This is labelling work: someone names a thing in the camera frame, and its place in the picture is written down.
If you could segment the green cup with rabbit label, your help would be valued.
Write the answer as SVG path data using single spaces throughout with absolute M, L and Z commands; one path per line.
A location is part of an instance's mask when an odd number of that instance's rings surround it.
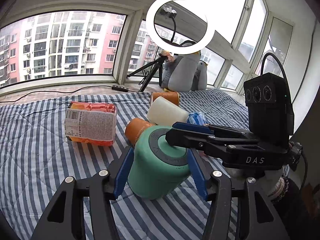
M 167 143 L 165 134 L 169 129 L 151 126 L 136 142 L 128 184 L 141 198 L 162 198 L 190 176 L 188 150 Z

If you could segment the cream white cup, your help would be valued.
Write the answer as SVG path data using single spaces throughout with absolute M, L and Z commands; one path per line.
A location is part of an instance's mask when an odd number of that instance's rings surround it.
M 147 113 L 149 122 L 162 126 L 172 126 L 175 122 L 186 122 L 188 116 L 187 111 L 161 96 L 151 104 Z

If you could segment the orange snack bag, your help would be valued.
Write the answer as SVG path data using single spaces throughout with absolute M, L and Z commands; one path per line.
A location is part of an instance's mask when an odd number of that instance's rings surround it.
M 110 147 L 116 138 L 117 108 L 112 103 L 72 101 L 65 114 L 68 140 Z

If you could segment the blue orange snack packet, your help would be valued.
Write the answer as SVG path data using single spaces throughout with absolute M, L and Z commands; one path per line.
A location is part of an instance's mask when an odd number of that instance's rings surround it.
M 204 113 L 193 112 L 193 113 L 189 113 L 186 123 L 192 124 L 192 125 L 204 126 L 208 124 L 208 121 Z

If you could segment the small grey penguin plush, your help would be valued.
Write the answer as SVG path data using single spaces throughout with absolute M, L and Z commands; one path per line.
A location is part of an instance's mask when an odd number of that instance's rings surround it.
M 206 88 L 207 88 L 207 64 L 204 61 L 200 61 L 197 65 L 197 69 L 193 78 L 191 91 L 206 90 Z

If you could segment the small orange cup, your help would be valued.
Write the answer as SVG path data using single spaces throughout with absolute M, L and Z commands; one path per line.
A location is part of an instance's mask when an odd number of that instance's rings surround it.
M 180 105 L 180 95 L 178 92 L 153 92 L 150 97 L 150 104 L 159 97 L 165 98 L 176 106 Z

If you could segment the brown paper cup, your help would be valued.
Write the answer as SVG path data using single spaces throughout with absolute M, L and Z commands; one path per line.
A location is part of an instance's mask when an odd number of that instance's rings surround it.
M 154 124 L 145 121 L 140 118 L 134 118 L 132 119 L 125 129 L 125 136 L 131 143 L 133 147 L 135 147 L 139 137 L 141 134 L 149 127 L 154 126 Z

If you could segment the large grey penguin plush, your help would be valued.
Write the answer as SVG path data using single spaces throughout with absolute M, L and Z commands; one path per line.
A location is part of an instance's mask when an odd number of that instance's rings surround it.
M 192 54 L 175 55 L 173 61 L 163 64 L 161 87 L 175 92 L 191 90 L 200 59 L 200 50 Z

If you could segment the black tripod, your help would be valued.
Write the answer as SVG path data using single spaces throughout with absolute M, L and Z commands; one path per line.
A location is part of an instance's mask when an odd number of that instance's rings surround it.
M 163 74 L 163 64 L 167 61 L 168 57 L 162 54 L 159 54 L 159 57 L 152 62 L 145 64 L 144 66 L 138 68 L 134 72 L 127 74 L 127 78 L 136 76 L 139 72 L 142 72 L 143 79 L 139 82 L 141 85 L 139 92 L 144 92 L 148 84 L 154 75 L 158 72 L 158 85 L 162 86 L 162 74 Z

